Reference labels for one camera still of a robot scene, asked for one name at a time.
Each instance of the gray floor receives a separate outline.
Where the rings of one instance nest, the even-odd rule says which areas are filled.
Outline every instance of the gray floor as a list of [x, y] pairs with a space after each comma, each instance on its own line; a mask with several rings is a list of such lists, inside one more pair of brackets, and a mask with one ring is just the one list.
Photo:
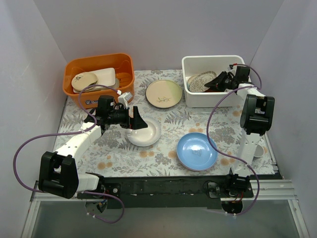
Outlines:
[[[106, 210], [115, 219], [121, 210]], [[41, 202], [33, 238], [299, 237], [287, 201], [258, 201], [237, 218], [205, 208], [130, 208], [121, 221], [105, 224], [86, 215], [85, 202]]]

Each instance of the floral tablecloth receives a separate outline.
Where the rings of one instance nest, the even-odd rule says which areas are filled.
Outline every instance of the floral tablecloth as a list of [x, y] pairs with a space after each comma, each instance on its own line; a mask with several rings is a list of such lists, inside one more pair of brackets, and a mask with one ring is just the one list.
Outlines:
[[[159, 79], [173, 80], [184, 88], [181, 70], [135, 71], [135, 96], [129, 104], [130, 108], [138, 106], [142, 116], [150, 116], [160, 122], [162, 134], [158, 142], [148, 147], [137, 147], [128, 141], [124, 129], [112, 125], [79, 159], [78, 172], [94, 172], [105, 177], [228, 174], [234, 159], [222, 155], [218, 156], [217, 163], [212, 168], [202, 172], [188, 170], [178, 161], [177, 142], [189, 132], [206, 133], [211, 109], [186, 107], [184, 94], [181, 101], [172, 108], [155, 108], [146, 100], [145, 91], [151, 82]], [[218, 149], [232, 155], [237, 154], [241, 138], [239, 121], [242, 106], [219, 108], [211, 121], [210, 133]], [[79, 130], [85, 118], [85, 113], [68, 98], [59, 132]], [[58, 137], [55, 149], [70, 137]], [[266, 141], [262, 140], [260, 145], [264, 147], [265, 154], [255, 159], [252, 167], [258, 174], [274, 174]]]

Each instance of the gray wall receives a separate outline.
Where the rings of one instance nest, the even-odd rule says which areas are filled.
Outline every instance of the gray wall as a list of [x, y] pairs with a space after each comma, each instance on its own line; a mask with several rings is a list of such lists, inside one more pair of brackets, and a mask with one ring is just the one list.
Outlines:
[[34, 0], [67, 61], [126, 52], [136, 69], [184, 56], [251, 62], [283, 0]]
[[[16, 181], [12, 159], [28, 138], [56, 132], [65, 102], [66, 64], [32, 0], [0, 0], [0, 237], [21, 236], [31, 192]], [[27, 145], [18, 158], [23, 181], [33, 187], [41, 155], [54, 138]]]
[[276, 99], [269, 138], [280, 170], [292, 179], [311, 237], [317, 237], [317, 2], [286, 0], [252, 66]]

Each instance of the orange bin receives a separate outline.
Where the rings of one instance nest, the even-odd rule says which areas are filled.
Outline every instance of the orange bin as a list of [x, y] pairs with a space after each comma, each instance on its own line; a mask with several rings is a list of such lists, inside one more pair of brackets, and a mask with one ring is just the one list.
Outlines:
[[[78, 95], [73, 92], [71, 80], [75, 75], [83, 72], [90, 72], [98, 69], [114, 68], [115, 77], [120, 81], [119, 89], [122, 93], [130, 92], [134, 96], [134, 70], [132, 58], [127, 54], [111, 54], [103, 56], [86, 57], [75, 59], [68, 63], [65, 68], [63, 91], [79, 106]], [[97, 107], [100, 95], [111, 95], [118, 101], [118, 95], [108, 89], [96, 92], [86, 92], [80, 97], [80, 101], [85, 108]]]

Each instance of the white bin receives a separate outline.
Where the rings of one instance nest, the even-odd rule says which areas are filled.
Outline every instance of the white bin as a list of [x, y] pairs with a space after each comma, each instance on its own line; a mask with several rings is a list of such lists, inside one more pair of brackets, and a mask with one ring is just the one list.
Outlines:
[[[182, 60], [185, 100], [186, 105], [191, 108], [213, 108], [219, 100], [227, 94], [221, 93], [192, 93], [188, 90], [187, 80], [195, 75], [206, 71], [214, 71], [219, 75], [222, 71], [228, 71], [229, 65], [244, 63], [240, 56], [186, 56]], [[219, 106], [233, 107], [241, 102], [236, 94], [231, 94]]]

